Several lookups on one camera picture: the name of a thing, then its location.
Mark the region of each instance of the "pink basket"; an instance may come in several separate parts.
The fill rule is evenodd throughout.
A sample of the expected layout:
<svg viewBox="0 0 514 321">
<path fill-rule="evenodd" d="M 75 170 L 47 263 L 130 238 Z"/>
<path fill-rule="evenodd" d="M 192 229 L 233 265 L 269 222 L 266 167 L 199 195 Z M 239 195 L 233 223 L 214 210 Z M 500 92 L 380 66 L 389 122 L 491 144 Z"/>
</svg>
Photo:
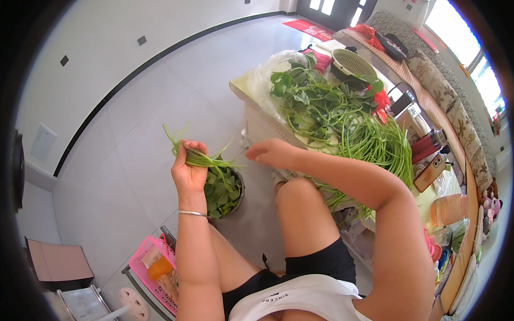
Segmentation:
<svg viewBox="0 0 514 321">
<path fill-rule="evenodd" d="M 143 243 L 138 247 L 134 255 L 128 261 L 128 266 L 134 271 L 143 284 L 153 293 L 153 295 L 173 314 L 177 315 L 177 304 L 171 300 L 157 281 L 150 279 L 148 270 L 144 266 L 142 260 L 144 256 L 154 247 L 157 246 L 162 255 L 171 263 L 174 269 L 177 269 L 175 262 L 175 253 L 166 245 L 163 239 L 155 238 L 152 235 L 147 236 Z"/>
</svg>

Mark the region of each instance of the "hand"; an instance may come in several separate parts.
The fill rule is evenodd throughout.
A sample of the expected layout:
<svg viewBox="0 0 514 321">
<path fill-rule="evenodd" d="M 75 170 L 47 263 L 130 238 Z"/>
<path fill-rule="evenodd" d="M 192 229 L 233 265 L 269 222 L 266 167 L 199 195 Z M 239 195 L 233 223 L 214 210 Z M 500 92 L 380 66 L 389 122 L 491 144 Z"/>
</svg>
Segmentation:
<svg viewBox="0 0 514 321">
<path fill-rule="evenodd" d="M 182 139 L 178 146 L 178 157 L 171 167 L 171 176 L 177 187 L 179 198 L 190 197 L 194 194 L 204 193 L 205 180 L 207 179 L 207 168 L 191 166 L 186 164 L 186 149 L 196 149 L 205 155 L 209 154 L 207 146 L 202 142 Z"/>
<path fill-rule="evenodd" d="M 246 158 L 275 168 L 294 170 L 295 160 L 302 149 L 294 147 L 278 138 L 255 143 L 246 152 Z"/>
</svg>

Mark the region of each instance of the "white colander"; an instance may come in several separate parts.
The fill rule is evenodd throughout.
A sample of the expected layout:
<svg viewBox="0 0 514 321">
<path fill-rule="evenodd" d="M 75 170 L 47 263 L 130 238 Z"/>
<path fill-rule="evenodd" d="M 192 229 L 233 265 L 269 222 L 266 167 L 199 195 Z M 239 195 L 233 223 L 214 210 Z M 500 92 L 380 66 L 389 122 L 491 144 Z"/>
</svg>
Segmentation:
<svg viewBox="0 0 514 321">
<path fill-rule="evenodd" d="M 368 75 L 377 77 L 375 69 L 353 51 L 334 49 L 332 51 L 332 58 L 334 58 L 334 65 L 346 75 Z"/>
</svg>

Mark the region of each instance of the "watermelon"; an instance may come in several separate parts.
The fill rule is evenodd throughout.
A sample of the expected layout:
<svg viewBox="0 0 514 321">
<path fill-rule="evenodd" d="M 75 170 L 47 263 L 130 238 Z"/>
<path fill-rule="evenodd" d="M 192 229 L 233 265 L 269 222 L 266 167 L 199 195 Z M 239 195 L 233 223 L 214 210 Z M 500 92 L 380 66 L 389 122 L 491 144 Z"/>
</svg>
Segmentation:
<svg viewBox="0 0 514 321">
<path fill-rule="evenodd" d="M 457 252 L 457 253 L 460 252 L 460 250 L 462 248 L 462 243 L 464 242 L 464 239 L 466 238 L 466 234 L 468 232 L 468 227 L 469 227 L 469 218 L 465 218 L 459 224 L 457 229 L 452 233 L 451 247 L 454 250 L 454 252 Z"/>
</svg>

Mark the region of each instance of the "doormat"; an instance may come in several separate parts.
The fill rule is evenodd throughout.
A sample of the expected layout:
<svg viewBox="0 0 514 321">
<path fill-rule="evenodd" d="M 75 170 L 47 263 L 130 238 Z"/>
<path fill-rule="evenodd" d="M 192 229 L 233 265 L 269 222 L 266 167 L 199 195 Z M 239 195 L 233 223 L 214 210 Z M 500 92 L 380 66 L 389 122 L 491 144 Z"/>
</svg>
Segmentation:
<svg viewBox="0 0 514 321">
<path fill-rule="evenodd" d="M 308 33 L 314 38 L 318 38 L 321 41 L 332 40 L 332 38 L 334 37 L 333 32 L 325 30 L 323 27 L 315 25 L 306 20 L 294 20 L 284 22 L 283 25 Z"/>
</svg>

